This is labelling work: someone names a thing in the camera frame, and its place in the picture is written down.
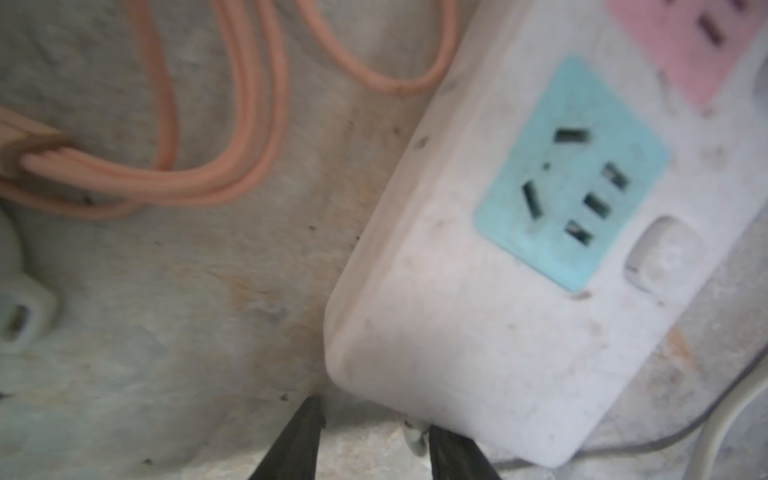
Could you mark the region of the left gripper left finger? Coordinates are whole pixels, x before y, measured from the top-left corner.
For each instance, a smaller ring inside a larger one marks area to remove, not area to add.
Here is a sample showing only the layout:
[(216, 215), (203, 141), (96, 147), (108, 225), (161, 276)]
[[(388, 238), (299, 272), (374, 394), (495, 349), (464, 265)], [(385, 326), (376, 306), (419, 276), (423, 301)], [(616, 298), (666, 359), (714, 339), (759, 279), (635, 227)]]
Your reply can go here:
[(249, 480), (314, 480), (325, 425), (321, 397), (307, 397)]

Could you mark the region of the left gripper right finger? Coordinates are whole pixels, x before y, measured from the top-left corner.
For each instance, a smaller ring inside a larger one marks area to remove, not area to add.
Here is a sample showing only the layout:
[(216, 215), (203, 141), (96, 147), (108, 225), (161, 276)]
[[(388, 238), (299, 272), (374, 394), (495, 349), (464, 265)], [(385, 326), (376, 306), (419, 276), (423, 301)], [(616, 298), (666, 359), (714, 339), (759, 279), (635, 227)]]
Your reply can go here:
[(462, 435), (431, 426), (428, 432), (433, 480), (500, 480), (477, 444)]

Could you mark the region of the long multicolour power strip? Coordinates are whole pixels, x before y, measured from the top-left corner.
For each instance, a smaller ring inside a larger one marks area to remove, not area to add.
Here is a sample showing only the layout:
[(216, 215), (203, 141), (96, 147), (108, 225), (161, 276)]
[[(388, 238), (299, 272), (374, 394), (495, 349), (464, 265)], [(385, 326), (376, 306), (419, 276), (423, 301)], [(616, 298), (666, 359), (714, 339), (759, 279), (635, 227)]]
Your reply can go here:
[(485, 1), (325, 311), (341, 389), (573, 458), (767, 200), (763, 1)]

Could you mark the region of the small blue-socket power strip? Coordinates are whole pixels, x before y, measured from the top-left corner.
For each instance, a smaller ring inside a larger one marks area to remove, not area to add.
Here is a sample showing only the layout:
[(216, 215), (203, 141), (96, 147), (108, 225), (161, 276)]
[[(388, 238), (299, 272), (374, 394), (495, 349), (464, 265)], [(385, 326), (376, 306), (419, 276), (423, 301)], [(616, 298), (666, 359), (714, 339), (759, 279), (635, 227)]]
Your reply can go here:
[(27, 273), (20, 236), (1, 211), (1, 353), (28, 349), (50, 330), (58, 307), (56, 295)]

